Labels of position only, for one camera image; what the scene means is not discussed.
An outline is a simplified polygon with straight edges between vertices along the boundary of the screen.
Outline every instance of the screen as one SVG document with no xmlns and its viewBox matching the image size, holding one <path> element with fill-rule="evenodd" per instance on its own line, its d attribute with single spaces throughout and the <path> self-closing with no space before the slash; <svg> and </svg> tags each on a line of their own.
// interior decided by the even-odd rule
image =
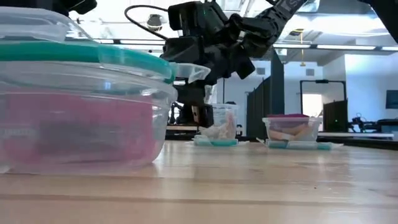
<svg viewBox="0 0 398 224">
<path fill-rule="evenodd" d="M 387 90 L 386 109 L 398 109 L 398 90 Z"/>
</svg>

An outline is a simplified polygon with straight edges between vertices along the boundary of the wire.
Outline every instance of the wire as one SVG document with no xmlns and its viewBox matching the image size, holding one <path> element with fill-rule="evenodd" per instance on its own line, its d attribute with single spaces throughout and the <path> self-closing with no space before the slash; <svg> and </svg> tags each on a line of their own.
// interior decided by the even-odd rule
<svg viewBox="0 0 398 224">
<path fill-rule="evenodd" d="M 162 34 L 158 34 L 158 33 L 156 33 L 156 31 L 153 31 L 153 30 L 150 30 L 150 29 L 144 27 L 144 26 L 141 25 L 139 22 L 137 22 L 137 21 L 135 21 L 134 19 L 131 19 L 131 18 L 129 17 L 128 12 L 129 12 L 131 9 L 135 9 L 135 8 L 139 8 L 139 7 L 147 7 L 147 8 L 150 8 L 150 9 L 157 9 L 157 10 L 161 10 L 161 11 L 164 11 L 164 12 L 167 12 L 168 10 L 167 10 L 167 9 L 164 9 L 164 8 L 162 8 L 162 7 L 150 6 L 150 5 L 129 6 L 129 7 L 127 7 L 127 8 L 124 10 L 124 16 L 126 16 L 126 18 L 127 18 L 130 22 L 132 22 L 133 24 L 137 25 L 137 26 L 140 27 L 141 29 L 143 29 L 143 30 L 145 30 L 145 31 L 147 31 L 147 32 L 150 32 L 151 34 L 153 34 L 153 35 L 155 35 L 155 36 L 157 36 L 157 37 L 160 37 L 161 39 L 167 40 L 168 38 L 167 38 L 166 36 L 164 36 L 164 35 L 162 35 Z"/>
<path fill-rule="evenodd" d="M 362 114 L 361 114 L 361 113 L 356 113 L 356 116 L 359 117 L 360 119 L 364 119 L 365 122 L 368 121 L 365 117 L 362 117 Z"/>
</svg>

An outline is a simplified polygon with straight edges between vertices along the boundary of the clear plastic container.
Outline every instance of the clear plastic container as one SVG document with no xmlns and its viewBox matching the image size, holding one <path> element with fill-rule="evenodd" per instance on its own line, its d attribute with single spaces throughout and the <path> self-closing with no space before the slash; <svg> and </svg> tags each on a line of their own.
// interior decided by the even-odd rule
<svg viewBox="0 0 398 224">
<path fill-rule="evenodd" d="M 0 7 L 0 21 L 0 164 L 62 173 L 142 166 L 159 155 L 177 99 L 167 84 L 173 65 L 69 39 L 84 32 L 43 9 Z"/>
<path fill-rule="evenodd" d="M 263 118 L 268 138 L 275 141 L 316 141 L 321 118 Z"/>
<path fill-rule="evenodd" d="M 152 162 L 177 98 L 155 80 L 61 63 L 0 62 L 0 80 L 0 160 L 23 172 Z"/>
<path fill-rule="evenodd" d="M 214 125 L 221 126 L 227 122 L 227 113 L 232 113 L 235 120 L 235 125 L 238 123 L 238 105 L 230 104 L 215 104 L 213 106 Z"/>
<path fill-rule="evenodd" d="M 71 19 L 45 9 L 0 7 L 0 21 L 0 39 L 4 40 L 91 40 Z"/>
<path fill-rule="evenodd" d="M 176 77 L 187 78 L 188 83 L 193 83 L 197 80 L 204 80 L 206 76 L 211 72 L 211 69 L 201 65 L 195 65 L 192 63 L 179 63 L 178 72 Z"/>
</svg>

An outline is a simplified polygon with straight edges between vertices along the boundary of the teal lid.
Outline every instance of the teal lid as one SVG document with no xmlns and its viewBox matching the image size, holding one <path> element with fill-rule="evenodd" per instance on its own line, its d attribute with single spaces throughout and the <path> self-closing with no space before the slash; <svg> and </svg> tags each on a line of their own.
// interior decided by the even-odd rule
<svg viewBox="0 0 398 224">
<path fill-rule="evenodd" d="M 23 41 L 0 43 L 0 61 L 58 61 L 99 63 L 138 68 L 155 73 L 166 83 L 175 80 L 174 65 L 153 55 L 94 41 Z"/>
</svg>

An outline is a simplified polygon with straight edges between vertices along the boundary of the desk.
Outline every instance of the desk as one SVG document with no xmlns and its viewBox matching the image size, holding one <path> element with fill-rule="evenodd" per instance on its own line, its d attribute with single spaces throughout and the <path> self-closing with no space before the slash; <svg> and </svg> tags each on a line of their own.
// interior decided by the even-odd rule
<svg viewBox="0 0 398 224">
<path fill-rule="evenodd" d="M 360 138 L 393 138 L 391 133 L 318 133 L 320 137 L 360 137 Z"/>
<path fill-rule="evenodd" d="M 398 152 L 167 142 L 141 170 L 0 175 L 4 224 L 397 223 Z"/>
</svg>

